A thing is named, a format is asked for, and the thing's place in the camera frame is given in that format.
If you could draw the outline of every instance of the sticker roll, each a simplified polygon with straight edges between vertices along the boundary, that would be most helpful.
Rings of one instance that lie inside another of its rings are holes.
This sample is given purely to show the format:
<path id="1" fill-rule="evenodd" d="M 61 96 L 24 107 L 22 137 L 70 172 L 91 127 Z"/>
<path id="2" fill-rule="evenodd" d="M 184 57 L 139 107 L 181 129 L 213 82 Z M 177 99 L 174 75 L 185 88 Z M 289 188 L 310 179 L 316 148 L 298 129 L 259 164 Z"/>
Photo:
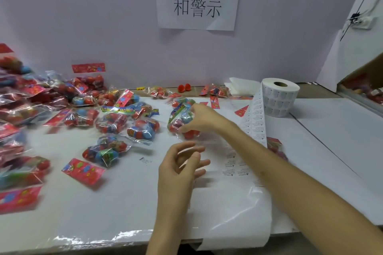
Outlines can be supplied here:
<path id="1" fill-rule="evenodd" d="M 262 91 L 265 114 L 272 117 L 285 117 L 293 107 L 300 87 L 281 78 L 264 78 Z"/>

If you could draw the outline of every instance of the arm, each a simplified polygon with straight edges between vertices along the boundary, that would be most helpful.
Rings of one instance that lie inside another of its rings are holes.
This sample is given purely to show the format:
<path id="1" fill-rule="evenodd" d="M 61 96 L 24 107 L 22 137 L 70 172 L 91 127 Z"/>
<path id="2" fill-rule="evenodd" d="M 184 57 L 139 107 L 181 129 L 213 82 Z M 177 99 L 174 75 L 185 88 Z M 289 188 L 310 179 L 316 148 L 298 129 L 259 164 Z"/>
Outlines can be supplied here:
<path id="1" fill-rule="evenodd" d="M 383 233 L 333 191 L 246 135 L 213 109 L 195 104 L 180 131 L 213 130 L 242 157 L 300 231 L 325 255 L 383 253 Z"/>
<path id="2" fill-rule="evenodd" d="M 208 159 L 201 160 L 205 147 L 193 146 L 193 141 L 171 146 L 158 169 L 157 216 L 147 255 L 177 254 L 194 180 L 206 173 L 197 169 L 210 164 Z"/>

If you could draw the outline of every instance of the hand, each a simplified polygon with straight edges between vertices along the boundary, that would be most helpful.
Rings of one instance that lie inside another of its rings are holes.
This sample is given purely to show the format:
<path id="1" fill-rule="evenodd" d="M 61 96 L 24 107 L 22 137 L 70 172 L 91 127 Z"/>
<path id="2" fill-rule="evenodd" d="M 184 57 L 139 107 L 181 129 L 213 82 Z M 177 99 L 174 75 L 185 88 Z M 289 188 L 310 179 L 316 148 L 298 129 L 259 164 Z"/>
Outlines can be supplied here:
<path id="1" fill-rule="evenodd" d="M 180 127 L 179 132 L 185 133 L 190 130 L 218 131 L 221 126 L 229 122 L 214 109 L 202 104 L 193 104 L 191 111 L 194 113 L 194 119 L 190 123 Z"/>
<path id="2" fill-rule="evenodd" d="M 201 161 L 200 153 L 205 151 L 205 147 L 193 146 L 195 146 L 194 141 L 172 145 L 158 169 L 158 205 L 155 229 L 157 227 L 169 230 L 174 232 L 175 236 L 180 236 L 184 227 L 194 180 L 206 173 L 204 169 L 197 169 L 210 164 L 208 159 Z"/>

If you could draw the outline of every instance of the person's right hand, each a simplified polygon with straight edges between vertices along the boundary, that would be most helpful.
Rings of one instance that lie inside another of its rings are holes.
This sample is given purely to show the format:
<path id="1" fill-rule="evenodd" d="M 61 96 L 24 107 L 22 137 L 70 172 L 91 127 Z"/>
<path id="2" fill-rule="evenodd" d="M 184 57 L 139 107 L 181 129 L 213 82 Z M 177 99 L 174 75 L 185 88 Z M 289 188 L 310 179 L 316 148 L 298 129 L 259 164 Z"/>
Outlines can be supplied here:
<path id="1" fill-rule="evenodd" d="M 194 119 L 180 127 L 179 131 L 181 133 L 189 132 L 190 130 L 218 131 L 219 127 L 228 121 L 214 109 L 203 104 L 195 103 L 191 107 L 191 111 L 194 113 Z"/>

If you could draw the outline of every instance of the wall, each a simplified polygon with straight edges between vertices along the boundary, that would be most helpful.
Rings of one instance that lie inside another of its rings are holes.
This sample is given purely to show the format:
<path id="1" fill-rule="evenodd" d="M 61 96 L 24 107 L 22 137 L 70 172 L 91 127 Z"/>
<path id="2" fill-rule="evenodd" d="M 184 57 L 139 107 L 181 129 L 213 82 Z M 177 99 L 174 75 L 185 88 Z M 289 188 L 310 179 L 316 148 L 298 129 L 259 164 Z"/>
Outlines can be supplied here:
<path id="1" fill-rule="evenodd" d="M 104 61 L 118 87 L 232 76 L 313 81 L 353 1 L 239 0 L 227 32 L 160 29 L 156 0 L 3 0 L 17 40 L 1 27 L 0 40 L 38 72 L 73 76 L 73 63 Z"/>
<path id="2" fill-rule="evenodd" d="M 360 12 L 371 8 L 374 1 L 356 0 L 349 17 L 357 12 L 360 5 Z M 350 27 L 340 42 L 337 82 L 383 52 L 383 0 L 379 1 L 371 16 L 378 16 L 371 30 Z"/>

